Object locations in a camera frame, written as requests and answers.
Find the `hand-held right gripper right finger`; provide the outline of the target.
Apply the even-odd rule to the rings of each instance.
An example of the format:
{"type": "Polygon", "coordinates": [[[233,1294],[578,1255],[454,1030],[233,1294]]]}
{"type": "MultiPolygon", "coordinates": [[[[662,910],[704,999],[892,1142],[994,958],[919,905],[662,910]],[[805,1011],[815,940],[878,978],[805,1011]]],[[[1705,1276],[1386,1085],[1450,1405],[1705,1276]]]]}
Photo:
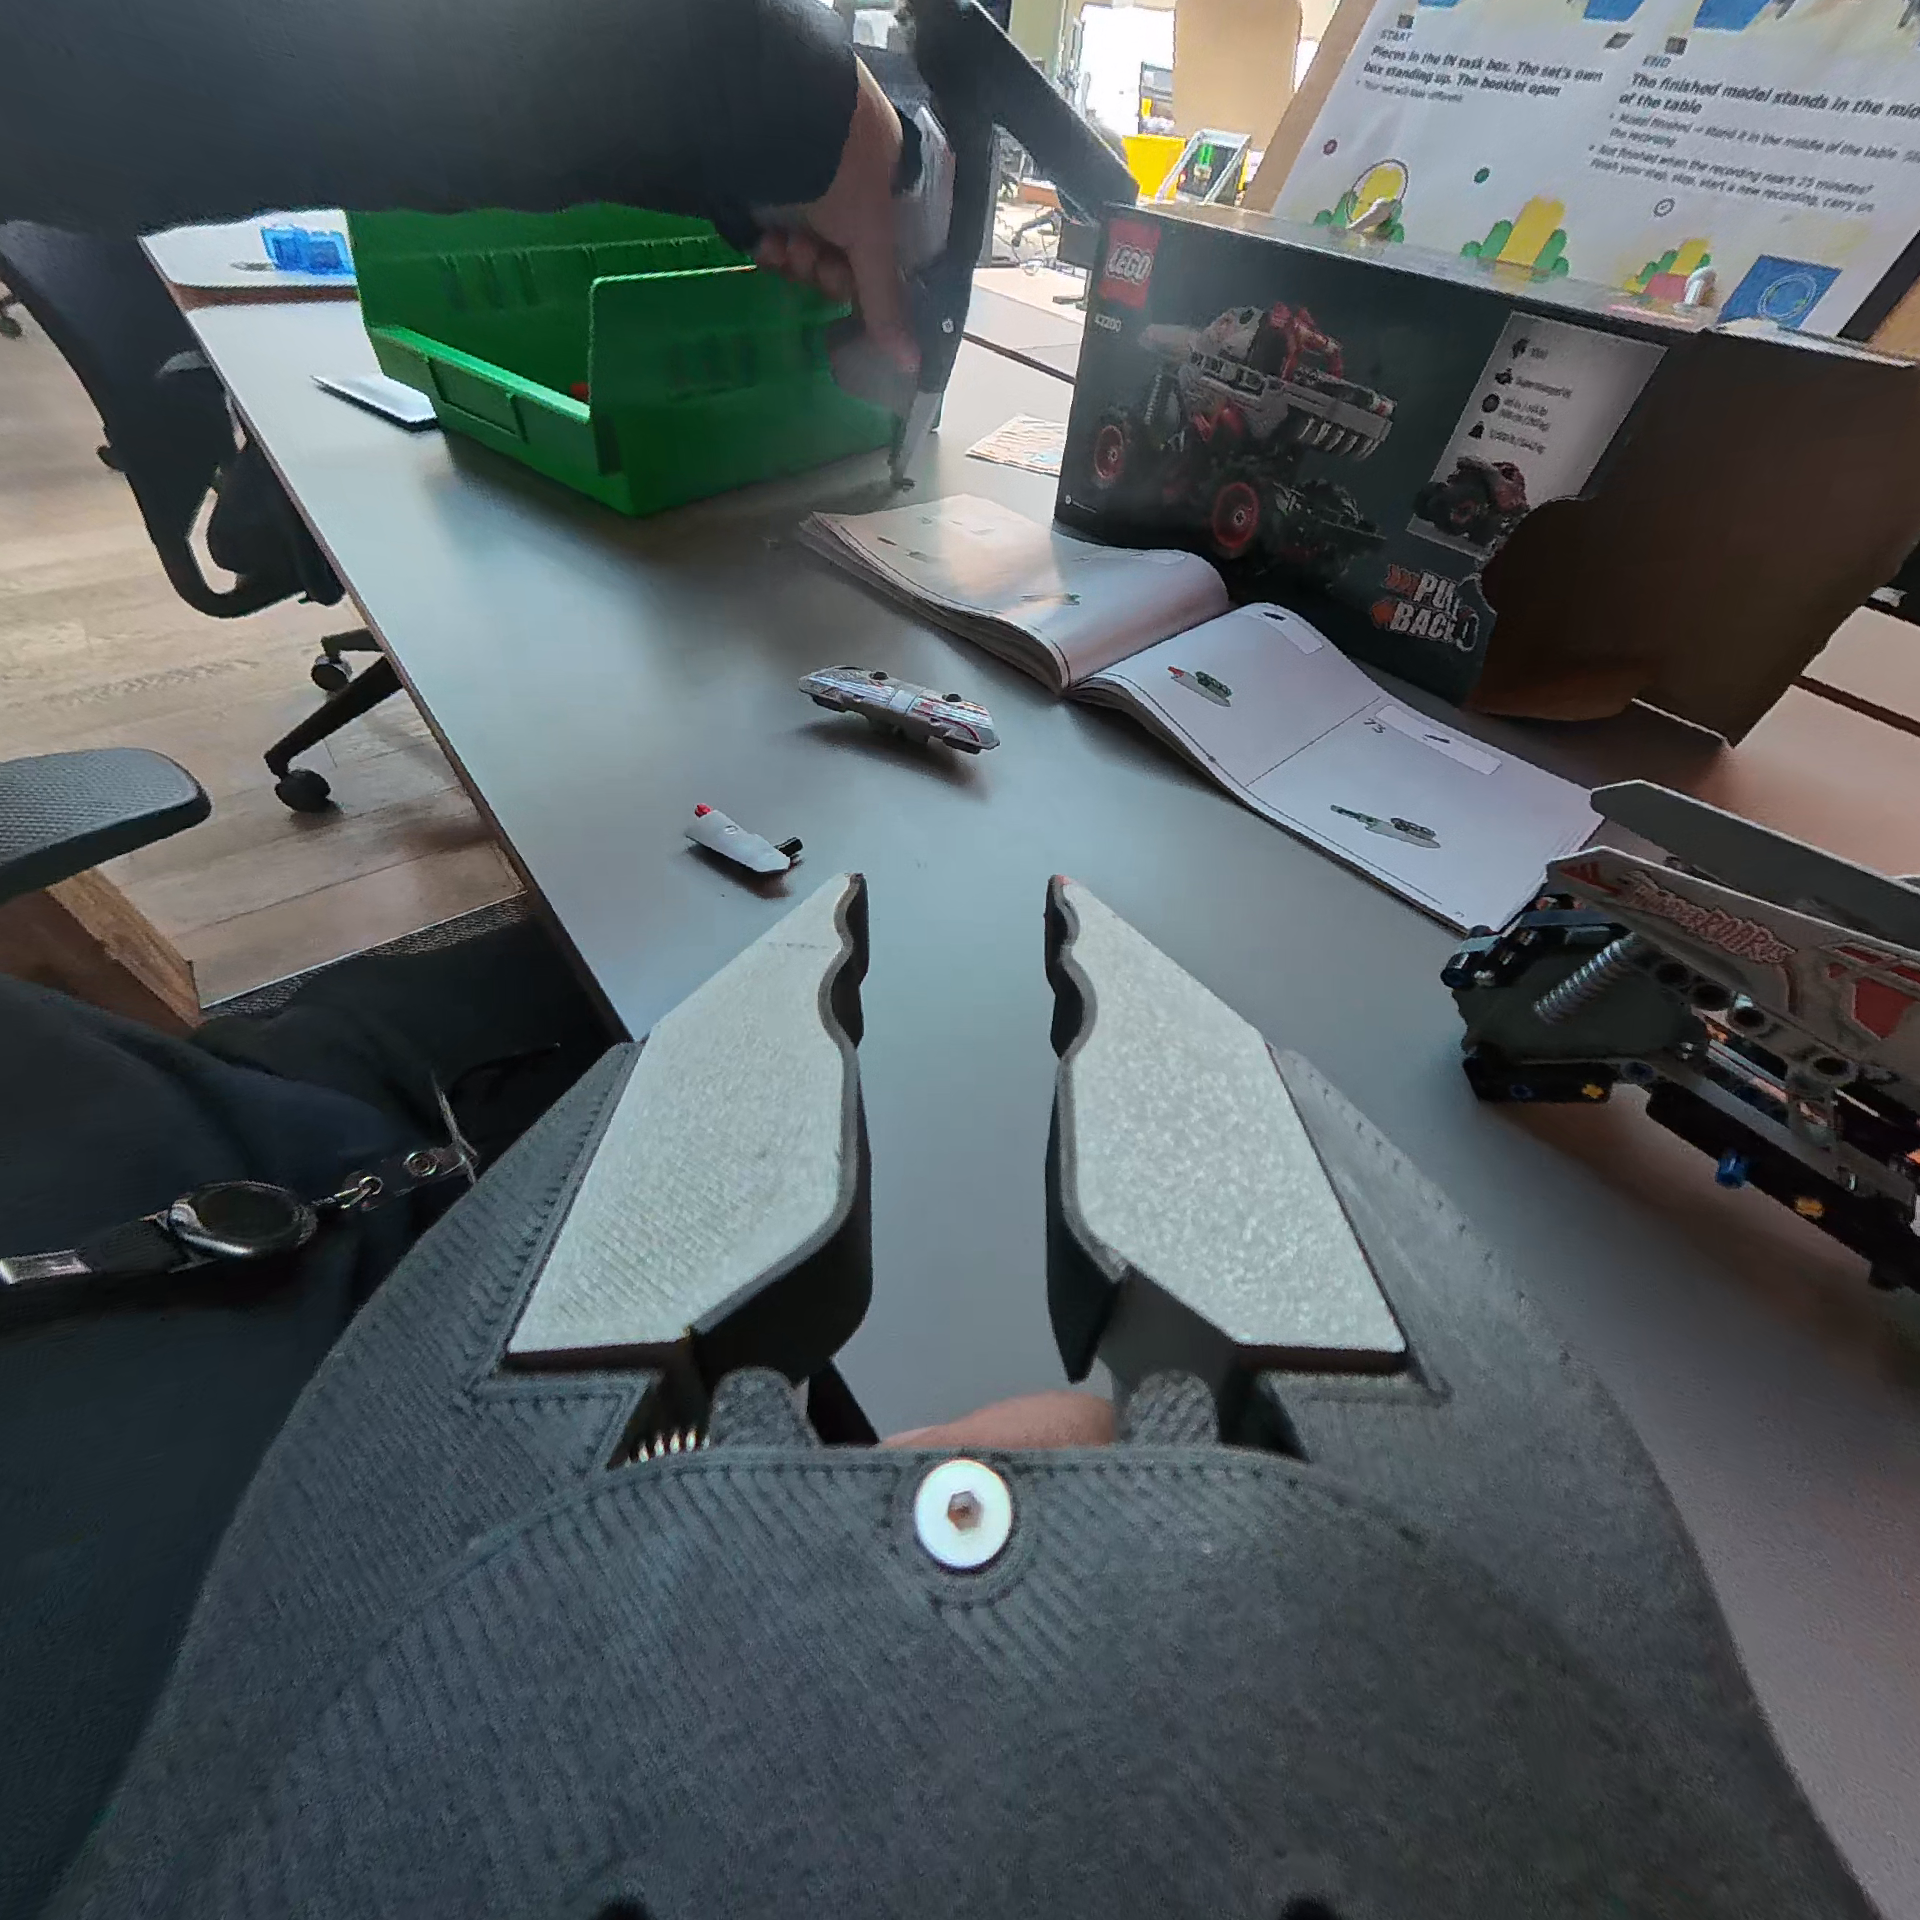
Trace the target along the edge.
{"type": "Polygon", "coordinates": [[[1081,881],[1051,875],[1042,935],[1064,1377],[1403,1377],[1406,1330],[1269,1040],[1081,881]]]}

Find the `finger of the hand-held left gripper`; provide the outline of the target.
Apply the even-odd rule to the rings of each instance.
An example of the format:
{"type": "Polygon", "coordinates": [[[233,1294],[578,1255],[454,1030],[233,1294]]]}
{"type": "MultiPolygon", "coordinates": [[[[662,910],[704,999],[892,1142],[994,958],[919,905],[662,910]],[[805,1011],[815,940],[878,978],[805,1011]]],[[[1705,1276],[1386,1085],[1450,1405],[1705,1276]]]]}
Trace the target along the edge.
{"type": "Polygon", "coordinates": [[[834,382],[892,415],[889,473],[894,487],[914,485],[914,461],[943,422],[943,390],[925,388],[925,373],[938,368],[933,346],[943,344],[943,322],[931,307],[914,315],[914,336],[919,361],[915,373],[906,373],[878,346],[863,317],[830,322],[834,382]]]}

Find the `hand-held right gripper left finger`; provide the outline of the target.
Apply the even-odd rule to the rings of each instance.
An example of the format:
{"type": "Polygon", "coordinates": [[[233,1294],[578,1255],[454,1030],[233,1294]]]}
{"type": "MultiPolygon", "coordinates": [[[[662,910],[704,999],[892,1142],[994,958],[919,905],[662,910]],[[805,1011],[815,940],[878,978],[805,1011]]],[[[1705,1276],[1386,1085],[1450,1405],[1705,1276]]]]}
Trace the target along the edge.
{"type": "Polygon", "coordinates": [[[872,1300],[868,887],[830,875],[648,1030],[502,1346],[513,1374],[826,1374],[872,1300]]]}

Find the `green plastic bin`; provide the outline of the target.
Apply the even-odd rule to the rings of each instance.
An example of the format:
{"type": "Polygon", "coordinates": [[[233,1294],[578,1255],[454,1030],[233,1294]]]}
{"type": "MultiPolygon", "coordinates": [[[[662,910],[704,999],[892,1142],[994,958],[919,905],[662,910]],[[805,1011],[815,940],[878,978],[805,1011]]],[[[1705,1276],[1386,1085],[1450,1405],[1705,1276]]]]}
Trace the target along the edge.
{"type": "Polygon", "coordinates": [[[382,373],[448,435],[618,513],[889,450],[900,415],[830,367],[845,307],[710,223],[634,207],[350,210],[382,373]]]}

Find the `small white red lego piece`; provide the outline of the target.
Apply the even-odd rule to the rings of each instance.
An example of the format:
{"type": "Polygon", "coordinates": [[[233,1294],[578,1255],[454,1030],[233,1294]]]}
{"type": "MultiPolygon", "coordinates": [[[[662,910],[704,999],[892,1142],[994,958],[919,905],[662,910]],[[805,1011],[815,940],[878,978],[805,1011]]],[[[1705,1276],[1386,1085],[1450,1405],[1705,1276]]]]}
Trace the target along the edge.
{"type": "Polygon", "coordinates": [[[725,816],[714,804],[691,809],[691,818],[683,823],[683,840],[697,851],[727,865],[732,871],[752,875],[752,881],[787,875],[805,856],[802,836],[768,840],[752,828],[743,828],[732,816],[725,816]]]}

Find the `person's left forearm dark sleeve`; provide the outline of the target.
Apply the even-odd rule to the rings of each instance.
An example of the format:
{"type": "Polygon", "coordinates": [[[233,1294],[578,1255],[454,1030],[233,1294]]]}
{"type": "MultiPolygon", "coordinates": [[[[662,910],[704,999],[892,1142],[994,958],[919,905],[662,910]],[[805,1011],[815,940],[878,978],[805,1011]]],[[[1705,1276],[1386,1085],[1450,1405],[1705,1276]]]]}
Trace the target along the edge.
{"type": "Polygon", "coordinates": [[[850,111],[821,4],[4,4],[4,217],[93,234],[618,204],[738,237],[850,111]]]}

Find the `grey lego body panel assembly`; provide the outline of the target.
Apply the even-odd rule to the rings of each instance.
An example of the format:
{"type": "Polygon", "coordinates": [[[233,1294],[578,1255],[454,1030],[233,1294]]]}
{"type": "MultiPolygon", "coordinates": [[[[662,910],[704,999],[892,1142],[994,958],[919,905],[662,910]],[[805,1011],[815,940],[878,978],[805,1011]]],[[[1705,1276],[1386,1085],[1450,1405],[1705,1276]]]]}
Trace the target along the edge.
{"type": "Polygon", "coordinates": [[[865,716],[868,723],[925,746],[950,746],[955,752],[994,752],[1000,746],[989,707],[961,690],[901,679],[878,667],[820,667],[796,678],[796,690],[815,707],[865,716]]]}

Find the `lego set box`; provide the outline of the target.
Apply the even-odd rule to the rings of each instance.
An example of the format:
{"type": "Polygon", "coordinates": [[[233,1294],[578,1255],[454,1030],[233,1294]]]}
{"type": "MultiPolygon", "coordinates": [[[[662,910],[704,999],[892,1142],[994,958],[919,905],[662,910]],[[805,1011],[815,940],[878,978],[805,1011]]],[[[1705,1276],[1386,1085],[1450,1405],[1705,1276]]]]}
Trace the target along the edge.
{"type": "Polygon", "coordinates": [[[1915,549],[1915,361],[1208,207],[1110,210],[1057,521],[1454,707],[1740,741],[1915,549]]]}

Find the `lego truck chassis assembly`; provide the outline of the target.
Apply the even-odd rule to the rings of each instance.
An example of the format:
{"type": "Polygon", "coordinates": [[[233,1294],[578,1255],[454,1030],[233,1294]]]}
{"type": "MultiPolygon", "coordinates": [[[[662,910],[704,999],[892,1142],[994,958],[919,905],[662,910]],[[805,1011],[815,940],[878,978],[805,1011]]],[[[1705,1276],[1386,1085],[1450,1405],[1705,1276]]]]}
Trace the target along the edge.
{"type": "Polygon", "coordinates": [[[1915,875],[1657,781],[1443,968],[1476,1098],[1645,1114],[1915,1294],[1915,875]]]}

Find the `person's left hand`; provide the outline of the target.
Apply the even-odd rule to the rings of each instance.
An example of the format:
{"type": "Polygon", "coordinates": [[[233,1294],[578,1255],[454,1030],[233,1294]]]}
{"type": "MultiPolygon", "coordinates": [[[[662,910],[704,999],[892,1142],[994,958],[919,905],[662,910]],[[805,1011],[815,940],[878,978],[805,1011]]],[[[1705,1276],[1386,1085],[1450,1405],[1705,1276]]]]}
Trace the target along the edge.
{"type": "Polygon", "coordinates": [[[752,263],[846,304],[889,373],[919,377],[908,277],[945,251],[950,140],[927,111],[901,114],[865,60],[850,60],[846,138],[830,187],[756,213],[752,263]]]}

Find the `yellow bin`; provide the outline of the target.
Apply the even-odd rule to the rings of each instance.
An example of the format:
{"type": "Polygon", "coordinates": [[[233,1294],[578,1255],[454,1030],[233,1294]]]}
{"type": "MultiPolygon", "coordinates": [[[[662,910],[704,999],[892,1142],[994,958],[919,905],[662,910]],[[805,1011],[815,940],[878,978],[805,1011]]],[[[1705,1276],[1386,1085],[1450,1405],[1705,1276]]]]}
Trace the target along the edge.
{"type": "Polygon", "coordinates": [[[1255,158],[1255,138],[1238,129],[1134,129],[1121,144],[1140,204],[1234,207],[1255,158]]]}

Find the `open instruction booklet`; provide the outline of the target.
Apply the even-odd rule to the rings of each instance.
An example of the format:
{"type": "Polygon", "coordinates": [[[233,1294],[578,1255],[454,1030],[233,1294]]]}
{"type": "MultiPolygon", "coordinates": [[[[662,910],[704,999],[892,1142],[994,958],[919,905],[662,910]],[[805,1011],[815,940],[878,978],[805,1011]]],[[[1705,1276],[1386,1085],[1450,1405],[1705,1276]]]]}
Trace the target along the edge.
{"type": "Polygon", "coordinates": [[[1199,555],[1077,538],[989,496],[809,513],[802,538],[1456,931],[1508,923],[1598,834],[1582,784],[1410,707],[1308,615],[1232,607],[1199,555]]]}

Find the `printed instruction poster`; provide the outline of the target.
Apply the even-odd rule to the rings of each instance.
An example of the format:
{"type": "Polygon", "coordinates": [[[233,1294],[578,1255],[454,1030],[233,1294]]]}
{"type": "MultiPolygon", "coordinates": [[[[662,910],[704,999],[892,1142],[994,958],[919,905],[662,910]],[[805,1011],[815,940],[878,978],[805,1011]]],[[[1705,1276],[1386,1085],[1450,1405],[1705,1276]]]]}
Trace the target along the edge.
{"type": "Polygon", "coordinates": [[[1250,204],[1892,346],[1915,4],[1342,4],[1250,204]]]}

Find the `person's dark clothed torso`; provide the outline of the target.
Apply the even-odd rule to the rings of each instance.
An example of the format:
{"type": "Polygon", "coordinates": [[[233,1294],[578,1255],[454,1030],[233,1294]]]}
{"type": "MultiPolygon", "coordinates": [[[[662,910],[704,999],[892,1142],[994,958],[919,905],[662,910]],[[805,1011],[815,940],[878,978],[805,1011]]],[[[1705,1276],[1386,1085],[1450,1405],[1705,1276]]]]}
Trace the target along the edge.
{"type": "MultiPolygon", "coordinates": [[[[4,1254],[229,1177],[319,1202],[448,1123],[490,1165],[609,1048],[533,917],[349,955],[191,1034],[4,978],[4,1254]]],[[[4,1288],[4,1916],[47,1904],[269,1441],[455,1195],[378,1202],[280,1261],[4,1288]]]]}

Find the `black office chair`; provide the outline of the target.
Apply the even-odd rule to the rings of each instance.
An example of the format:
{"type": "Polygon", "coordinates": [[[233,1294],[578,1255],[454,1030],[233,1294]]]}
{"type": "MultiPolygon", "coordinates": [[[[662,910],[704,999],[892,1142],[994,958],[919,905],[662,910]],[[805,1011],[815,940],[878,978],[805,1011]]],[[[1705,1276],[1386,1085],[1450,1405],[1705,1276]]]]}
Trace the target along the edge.
{"type": "Polygon", "coordinates": [[[132,485],[188,607],[239,619],[349,596],[135,237],[4,220],[4,286],[78,377],[104,429],[100,461],[132,485]]]}

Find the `wooden post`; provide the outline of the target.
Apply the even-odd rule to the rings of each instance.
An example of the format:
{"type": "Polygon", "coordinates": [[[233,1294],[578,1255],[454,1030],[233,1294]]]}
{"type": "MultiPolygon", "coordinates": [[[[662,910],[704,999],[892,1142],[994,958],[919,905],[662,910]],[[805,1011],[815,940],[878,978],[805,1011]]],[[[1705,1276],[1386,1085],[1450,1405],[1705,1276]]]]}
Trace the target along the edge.
{"type": "Polygon", "coordinates": [[[188,955],[104,869],[4,902],[4,973],[173,1034],[202,1022],[188,955]]]}

